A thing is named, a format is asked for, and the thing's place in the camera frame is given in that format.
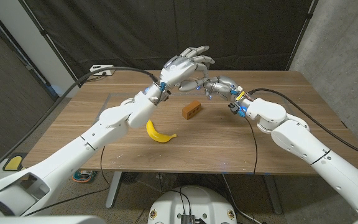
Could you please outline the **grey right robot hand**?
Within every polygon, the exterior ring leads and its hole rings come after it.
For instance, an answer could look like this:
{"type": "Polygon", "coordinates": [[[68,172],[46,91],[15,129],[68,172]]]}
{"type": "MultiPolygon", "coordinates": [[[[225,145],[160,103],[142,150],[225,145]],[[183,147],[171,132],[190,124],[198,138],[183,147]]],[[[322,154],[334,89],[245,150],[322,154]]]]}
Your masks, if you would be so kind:
{"type": "Polygon", "coordinates": [[[233,114],[246,117],[249,103],[253,102],[253,99],[233,79],[225,76],[214,77],[206,80],[203,87],[209,99],[212,98],[212,94],[219,95],[229,102],[228,107],[233,114]]]}

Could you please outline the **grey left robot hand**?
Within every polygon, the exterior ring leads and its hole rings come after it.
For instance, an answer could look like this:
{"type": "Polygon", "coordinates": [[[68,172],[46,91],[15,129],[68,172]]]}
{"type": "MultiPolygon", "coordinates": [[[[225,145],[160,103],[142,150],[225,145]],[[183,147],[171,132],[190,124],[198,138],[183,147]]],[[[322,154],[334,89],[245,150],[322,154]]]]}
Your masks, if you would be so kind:
{"type": "Polygon", "coordinates": [[[188,47],[180,55],[172,57],[162,68],[160,76],[142,93],[155,105],[159,104],[169,95],[173,87],[179,87],[180,83],[197,71],[203,72],[204,77],[209,77],[208,68],[215,61],[202,55],[209,49],[208,45],[200,47],[188,47]]]}

